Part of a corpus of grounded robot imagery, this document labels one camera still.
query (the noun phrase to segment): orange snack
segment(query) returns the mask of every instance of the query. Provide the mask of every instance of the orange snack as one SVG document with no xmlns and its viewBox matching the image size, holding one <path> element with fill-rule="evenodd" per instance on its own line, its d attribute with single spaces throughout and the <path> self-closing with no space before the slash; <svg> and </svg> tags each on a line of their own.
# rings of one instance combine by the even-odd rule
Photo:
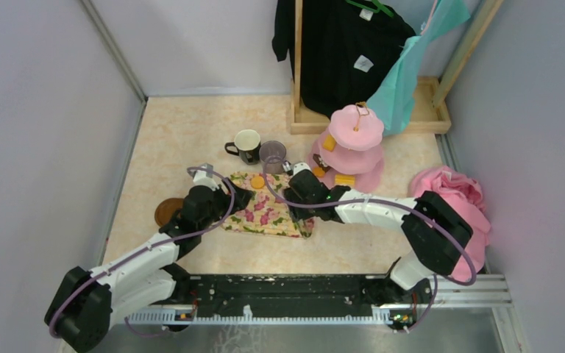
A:
<svg viewBox="0 0 565 353">
<path fill-rule="evenodd" d="M 355 183 L 356 183 L 356 176 L 347 175 L 347 174 L 335 175 L 335 184 L 337 185 L 348 185 L 351 188 L 353 188 Z"/>
<path fill-rule="evenodd" d="M 337 141 L 331 134 L 328 134 L 328 136 L 326 136 L 324 144 L 321 146 L 324 147 L 326 151 L 332 152 L 335 150 L 335 146 L 337 146 Z"/>
<path fill-rule="evenodd" d="M 321 169 L 321 167 L 313 167 L 313 174 L 315 174 L 318 178 L 323 178 L 326 175 L 326 172 L 324 169 Z"/>
<path fill-rule="evenodd" d="M 250 180 L 250 185 L 255 189 L 262 189 L 265 186 L 265 179 L 261 175 L 257 175 Z"/>
</svg>

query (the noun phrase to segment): teal cloth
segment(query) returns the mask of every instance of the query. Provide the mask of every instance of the teal cloth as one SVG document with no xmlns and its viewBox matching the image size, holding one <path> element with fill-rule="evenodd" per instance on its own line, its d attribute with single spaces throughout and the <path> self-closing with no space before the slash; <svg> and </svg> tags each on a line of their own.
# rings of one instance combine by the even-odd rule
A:
<svg viewBox="0 0 565 353">
<path fill-rule="evenodd" d="M 399 59 L 367 101 L 367 107 L 373 109 L 384 123 L 384 136 L 401 133 L 411 121 L 415 105 L 413 92 L 427 46 L 469 17 L 469 10 L 462 0 L 439 0 L 427 31 L 406 40 Z"/>
</svg>

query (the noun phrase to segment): purple glass cup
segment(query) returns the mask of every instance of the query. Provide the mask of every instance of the purple glass cup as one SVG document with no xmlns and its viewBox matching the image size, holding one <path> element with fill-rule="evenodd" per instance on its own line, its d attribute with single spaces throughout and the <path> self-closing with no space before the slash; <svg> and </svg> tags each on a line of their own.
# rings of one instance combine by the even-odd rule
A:
<svg viewBox="0 0 565 353">
<path fill-rule="evenodd" d="M 283 160 L 285 160 L 285 157 L 287 156 L 287 148 L 285 148 L 285 145 L 278 141 L 267 141 L 262 144 L 259 151 L 259 159 L 261 160 L 261 162 L 265 164 L 265 161 L 271 156 L 280 157 L 280 161 L 266 165 L 265 172 L 267 174 L 284 173 L 285 171 L 282 167 Z"/>
</svg>

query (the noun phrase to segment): white wall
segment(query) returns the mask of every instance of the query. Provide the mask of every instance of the white wall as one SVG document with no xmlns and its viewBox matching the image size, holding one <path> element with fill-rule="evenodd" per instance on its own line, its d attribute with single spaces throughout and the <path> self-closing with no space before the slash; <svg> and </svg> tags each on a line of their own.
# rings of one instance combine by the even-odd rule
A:
<svg viewBox="0 0 565 353">
<path fill-rule="evenodd" d="M 448 106 L 532 352 L 565 352 L 565 1 L 505 1 Z"/>
<path fill-rule="evenodd" d="M 43 316 L 99 259 L 140 102 L 78 1 L 0 0 L 0 352 L 53 352 Z"/>
<path fill-rule="evenodd" d="M 384 1 L 415 29 L 432 0 Z M 465 0 L 473 10 L 479 0 Z M 95 0 L 149 96 L 287 93 L 289 62 L 271 50 L 276 0 Z M 422 76 L 440 76 L 466 24 L 428 49 Z"/>
</svg>

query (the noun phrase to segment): pink cake stand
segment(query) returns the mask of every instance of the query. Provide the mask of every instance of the pink cake stand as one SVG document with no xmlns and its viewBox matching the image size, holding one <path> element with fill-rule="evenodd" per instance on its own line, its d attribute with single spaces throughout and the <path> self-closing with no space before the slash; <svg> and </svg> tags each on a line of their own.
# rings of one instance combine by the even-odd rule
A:
<svg viewBox="0 0 565 353">
<path fill-rule="evenodd" d="M 379 144 L 366 151 L 354 151 L 337 144 L 332 152 L 328 151 L 323 147 L 326 136 L 328 136 L 328 131 L 324 131 L 317 139 L 319 155 L 326 164 L 338 170 L 339 173 L 351 175 L 367 173 L 383 158 L 382 146 Z"/>
<path fill-rule="evenodd" d="M 313 142 L 313 148 L 310 150 L 310 154 L 307 156 L 308 165 L 311 168 L 317 166 L 317 163 L 313 160 L 313 154 L 319 154 L 318 144 L 319 139 Z M 380 158 L 376 166 L 367 173 L 356 174 L 356 181 L 354 189 L 360 191 L 361 193 L 371 193 L 380 184 L 380 177 L 382 176 L 382 171 L 384 169 L 384 159 Z M 327 187 L 331 188 L 335 186 L 335 174 L 339 174 L 340 171 L 334 168 L 330 169 L 323 178 L 318 178 Z"/>
<path fill-rule="evenodd" d="M 362 113 L 369 111 L 368 115 L 360 117 L 360 121 L 358 120 L 359 110 Z M 373 110 L 352 104 L 333 113 L 330 117 L 328 130 L 337 141 L 337 144 L 342 145 L 346 149 L 366 151 L 380 144 L 384 124 L 378 119 Z"/>
</svg>

